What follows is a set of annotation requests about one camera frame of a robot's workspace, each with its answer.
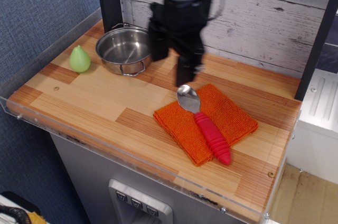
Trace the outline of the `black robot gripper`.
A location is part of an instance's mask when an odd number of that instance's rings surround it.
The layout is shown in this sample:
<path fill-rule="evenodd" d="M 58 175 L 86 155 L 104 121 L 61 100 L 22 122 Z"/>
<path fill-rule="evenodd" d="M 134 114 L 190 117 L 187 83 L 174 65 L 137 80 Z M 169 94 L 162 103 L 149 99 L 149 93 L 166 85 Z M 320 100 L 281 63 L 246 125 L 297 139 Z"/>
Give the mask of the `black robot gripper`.
<path fill-rule="evenodd" d="M 151 3 L 149 20 L 149 48 L 153 61 L 165 59 L 169 48 L 180 56 L 177 61 L 176 86 L 194 81 L 204 70 L 204 47 L 200 32 L 206 26 L 211 0 Z"/>

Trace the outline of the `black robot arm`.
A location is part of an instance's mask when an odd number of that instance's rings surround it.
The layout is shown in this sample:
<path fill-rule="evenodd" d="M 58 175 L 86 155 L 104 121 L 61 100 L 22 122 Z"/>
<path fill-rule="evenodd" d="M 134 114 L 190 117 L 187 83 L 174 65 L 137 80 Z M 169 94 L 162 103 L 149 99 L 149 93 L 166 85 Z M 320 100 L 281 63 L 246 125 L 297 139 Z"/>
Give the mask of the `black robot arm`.
<path fill-rule="evenodd" d="M 148 37 L 153 61 L 165 59 L 170 48 L 178 54 L 176 86 L 194 80 L 201 70 L 201 31 L 209 20 L 212 0 L 163 0 L 151 3 Z"/>

